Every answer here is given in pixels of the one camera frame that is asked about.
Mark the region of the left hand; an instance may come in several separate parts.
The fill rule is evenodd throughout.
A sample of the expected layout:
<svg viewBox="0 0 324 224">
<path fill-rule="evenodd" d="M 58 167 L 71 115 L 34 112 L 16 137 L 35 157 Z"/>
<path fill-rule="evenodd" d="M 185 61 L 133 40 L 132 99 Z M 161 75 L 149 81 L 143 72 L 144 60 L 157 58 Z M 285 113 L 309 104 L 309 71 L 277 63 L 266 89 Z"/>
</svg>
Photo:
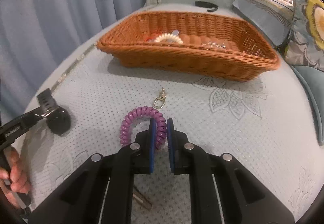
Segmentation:
<svg viewBox="0 0 324 224">
<path fill-rule="evenodd" d="M 14 147 L 9 147 L 6 157 L 11 164 L 11 172 L 8 173 L 4 168 L 1 168 L 1 190 L 3 191 L 7 200 L 17 209 L 20 205 L 13 193 L 28 194 L 31 189 L 31 184 L 28 176 L 24 170 L 24 164 L 20 159 L 17 150 Z M 10 179 L 11 186 L 8 188 L 4 184 L 4 180 Z"/>
</svg>

